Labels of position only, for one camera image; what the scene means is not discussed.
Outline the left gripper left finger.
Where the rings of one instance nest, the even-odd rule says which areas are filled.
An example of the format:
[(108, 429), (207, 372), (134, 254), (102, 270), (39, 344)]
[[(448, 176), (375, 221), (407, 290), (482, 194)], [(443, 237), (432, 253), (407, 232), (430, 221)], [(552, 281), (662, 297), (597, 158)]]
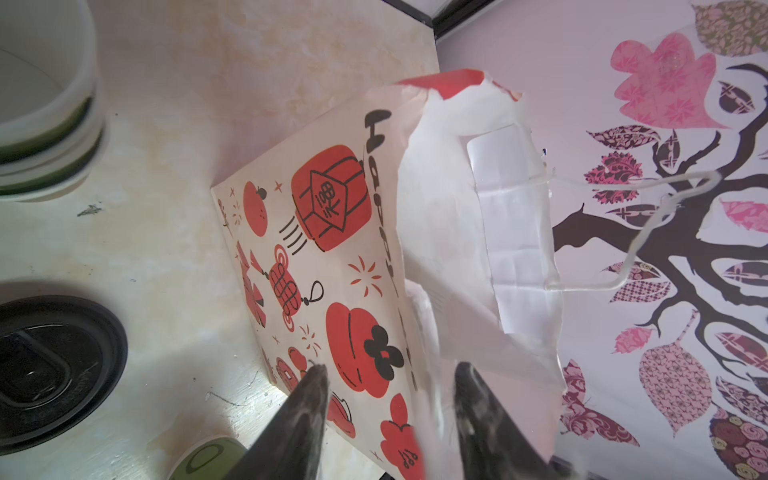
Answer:
[(330, 400), (327, 368), (311, 367), (228, 479), (315, 479)]

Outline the green paper coffee cup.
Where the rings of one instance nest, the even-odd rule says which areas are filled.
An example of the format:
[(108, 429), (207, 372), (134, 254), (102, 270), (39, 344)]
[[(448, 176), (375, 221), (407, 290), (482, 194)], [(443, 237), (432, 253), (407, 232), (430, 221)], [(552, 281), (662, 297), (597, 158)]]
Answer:
[(169, 480), (220, 480), (244, 457), (247, 448), (234, 438), (212, 437), (190, 448), (176, 462)]

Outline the red white paper bag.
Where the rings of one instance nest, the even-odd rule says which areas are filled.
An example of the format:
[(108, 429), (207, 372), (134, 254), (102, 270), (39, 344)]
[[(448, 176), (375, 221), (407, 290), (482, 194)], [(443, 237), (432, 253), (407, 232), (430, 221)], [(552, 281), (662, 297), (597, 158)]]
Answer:
[(565, 382), (549, 185), (521, 98), (478, 70), (368, 91), (215, 185), (271, 381), (397, 479), (456, 478), (453, 370), (554, 452)]

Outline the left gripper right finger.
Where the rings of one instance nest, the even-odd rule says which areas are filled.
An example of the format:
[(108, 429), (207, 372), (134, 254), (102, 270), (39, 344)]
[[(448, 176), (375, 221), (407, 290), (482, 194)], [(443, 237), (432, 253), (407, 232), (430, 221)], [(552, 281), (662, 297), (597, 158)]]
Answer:
[(560, 479), (525, 438), (469, 362), (457, 365), (453, 395), (466, 479)]

